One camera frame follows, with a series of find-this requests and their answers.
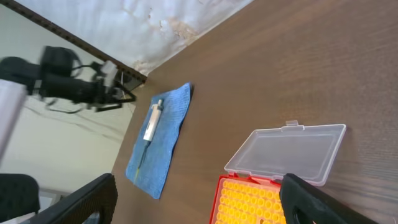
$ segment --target brown table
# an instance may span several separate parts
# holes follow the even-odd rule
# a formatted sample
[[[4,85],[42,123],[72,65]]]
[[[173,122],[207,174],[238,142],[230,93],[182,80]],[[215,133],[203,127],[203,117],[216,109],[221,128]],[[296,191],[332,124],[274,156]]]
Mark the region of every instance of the brown table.
[[[160,200],[124,176],[154,94],[195,86]],[[323,190],[398,219],[398,1],[261,1],[153,71],[113,168],[114,223],[208,223],[224,165],[254,129],[345,123]]]

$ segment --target wood grain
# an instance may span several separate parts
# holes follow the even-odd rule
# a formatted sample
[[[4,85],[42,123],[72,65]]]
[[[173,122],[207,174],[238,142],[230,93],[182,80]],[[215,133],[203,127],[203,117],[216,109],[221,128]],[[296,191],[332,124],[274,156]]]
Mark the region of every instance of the wood grain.
[[[398,218],[398,1],[254,1],[153,71],[113,172],[114,223],[208,223],[224,165],[254,129],[345,123],[322,190]],[[192,82],[160,200],[124,176],[152,95]]]

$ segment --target black object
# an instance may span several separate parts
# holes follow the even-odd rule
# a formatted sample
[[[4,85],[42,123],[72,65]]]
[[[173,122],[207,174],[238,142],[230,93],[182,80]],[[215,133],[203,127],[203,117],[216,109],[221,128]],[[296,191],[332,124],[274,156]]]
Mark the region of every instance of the black object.
[[[114,176],[103,174],[55,205],[26,220],[24,224],[82,224],[92,214],[99,214],[100,224],[112,221],[118,191]]]
[[[96,72],[91,82],[76,78],[81,70],[72,76],[74,61],[78,62],[79,69],[91,67]],[[38,93],[42,98],[64,98],[73,103],[88,103],[88,108],[95,107],[97,112],[118,109],[122,107],[122,103],[136,100],[136,97],[118,82],[114,82],[113,86],[104,86],[105,76],[106,74],[101,72],[101,65],[82,65],[72,50],[62,47],[46,46],[39,65],[18,57],[7,57],[0,62],[0,78],[25,85],[29,95]],[[118,99],[115,96],[119,91],[124,91],[131,98]]]
[[[23,174],[0,174],[0,223],[39,210],[35,179]]]
[[[289,224],[374,224],[294,174],[284,175],[279,192]]]

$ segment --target transparent lid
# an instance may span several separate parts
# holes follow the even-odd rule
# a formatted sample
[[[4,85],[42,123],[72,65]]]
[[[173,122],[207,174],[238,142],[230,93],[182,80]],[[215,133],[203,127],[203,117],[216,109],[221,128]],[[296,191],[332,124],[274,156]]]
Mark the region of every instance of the transparent lid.
[[[281,128],[255,130],[224,169],[272,180],[293,173],[322,186],[345,130],[345,124],[303,126],[297,121],[287,121]]]

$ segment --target wooden table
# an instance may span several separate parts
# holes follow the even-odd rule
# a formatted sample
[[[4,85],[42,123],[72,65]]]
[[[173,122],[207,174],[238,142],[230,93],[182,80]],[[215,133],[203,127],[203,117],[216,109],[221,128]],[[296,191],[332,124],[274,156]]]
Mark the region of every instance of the wooden table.
[[[124,176],[154,94],[195,86],[160,200]],[[153,71],[113,173],[114,223],[208,223],[224,165],[254,129],[345,123],[322,188],[398,219],[398,1],[261,1]]]

